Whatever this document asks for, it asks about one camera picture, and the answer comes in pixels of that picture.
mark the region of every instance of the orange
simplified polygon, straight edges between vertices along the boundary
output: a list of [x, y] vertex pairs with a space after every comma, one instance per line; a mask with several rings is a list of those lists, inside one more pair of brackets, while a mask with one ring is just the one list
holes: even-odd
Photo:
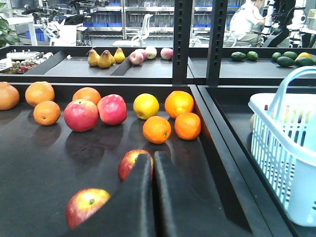
[[0, 82], [0, 110], [12, 109], [20, 100], [19, 91], [6, 81]]
[[74, 93], [73, 100], [85, 99], [93, 102], [95, 105], [101, 100], [100, 93], [91, 87], [84, 87]]
[[143, 125], [143, 134], [148, 141], [162, 144], [171, 134], [171, 125], [168, 120], [160, 116], [152, 116]]
[[189, 93], [175, 90], [166, 98], [164, 108], [169, 116], [175, 119], [181, 113], [192, 112], [194, 108], [194, 100]]
[[53, 101], [43, 101], [35, 106], [33, 117], [41, 125], [49, 126], [57, 122], [61, 114], [60, 107]]
[[50, 83], [46, 81], [33, 82], [25, 91], [25, 99], [35, 107], [40, 102], [55, 99], [55, 92]]
[[201, 119], [194, 113], [182, 113], [176, 118], [174, 129], [182, 139], [196, 139], [201, 133]]

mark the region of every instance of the person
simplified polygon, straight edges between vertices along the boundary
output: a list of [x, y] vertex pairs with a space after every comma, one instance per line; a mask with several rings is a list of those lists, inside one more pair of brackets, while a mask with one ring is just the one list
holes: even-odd
[[259, 12], [263, 4], [264, 0], [248, 0], [238, 9], [230, 21], [231, 37], [249, 42], [252, 47], [258, 46], [260, 35], [252, 30], [254, 26], [265, 24], [265, 18]]

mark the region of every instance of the basket handle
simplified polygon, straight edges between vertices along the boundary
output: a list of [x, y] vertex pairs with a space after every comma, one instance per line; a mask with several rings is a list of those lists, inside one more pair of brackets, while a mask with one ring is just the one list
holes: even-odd
[[277, 89], [276, 94], [273, 98], [273, 101], [271, 102], [271, 104], [268, 108], [268, 111], [267, 111], [267, 113], [269, 115], [271, 115], [271, 113], [274, 111], [274, 109], [276, 107], [276, 104], [278, 103], [277, 111], [276, 111], [275, 116], [274, 116], [274, 120], [276, 120], [276, 121], [278, 120], [278, 117], [279, 117], [279, 114], [280, 114], [280, 111], [282, 108], [283, 97], [286, 93], [287, 86], [289, 85], [289, 83], [291, 81], [293, 81], [294, 79], [296, 79], [297, 77], [300, 77], [300, 76], [305, 75], [305, 74], [316, 74], [316, 67], [305, 66], [305, 67], [297, 68], [297, 69], [293, 70], [289, 75], [287, 75], [287, 77], [284, 78], [283, 81], [280, 83], [280, 86]]

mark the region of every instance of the table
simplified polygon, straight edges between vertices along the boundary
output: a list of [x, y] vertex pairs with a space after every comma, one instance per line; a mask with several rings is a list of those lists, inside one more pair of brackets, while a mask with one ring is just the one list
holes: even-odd
[[9, 17], [6, 20], [8, 21], [9, 25], [27, 24], [31, 35], [31, 43], [32, 45], [37, 46], [38, 42], [36, 40], [35, 28], [33, 25], [33, 17]]

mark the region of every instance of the red apple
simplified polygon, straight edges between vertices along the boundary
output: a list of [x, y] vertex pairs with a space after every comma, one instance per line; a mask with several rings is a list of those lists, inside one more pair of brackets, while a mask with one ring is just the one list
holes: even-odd
[[104, 96], [99, 101], [98, 111], [101, 120], [108, 125], [118, 125], [127, 118], [127, 108], [124, 99], [116, 94]]
[[98, 209], [101, 208], [111, 195], [97, 188], [82, 189], [69, 200], [66, 207], [66, 221], [70, 229], [80, 225]]
[[139, 65], [144, 61], [144, 56], [140, 51], [134, 51], [129, 55], [129, 60], [133, 65]]
[[173, 56], [173, 50], [171, 48], [163, 48], [160, 52], [162, 59], [170, 60]]
[[153, 179], [154, 159], [153, 159], [152, 155], [146, 150], [135, 149], [135, 150], [131, 150], [131, 151], [125, 153], [125, 155], [123, 156], [123, 158], [121, 159], [121, 161], [118, 165], [118, 177], [121, 180], [121, 182], [123, 182], [128, 177], [129, 173], [131, 172], [132, 168], [134, 167], [134, 165], [137, 161], [137, 157], [139, 154], [149, 154], [150, 155], [151, 164], [152, 164], [151, 179]]
[[97, 125], [99, 119], [98, 108], [89, 100], [74, 100], [66, 106], [64, 119], [73, 131], [85, 132]]
[[135, 50], [135, 51], [141, 52], [142, 55], [143, 55], [143, 57], [144, 57], [144, 60], [147, 58], [147, 52], [146, 52], [145, 49], [139, 48], [139, 49], [137, 49], [137, 50]]

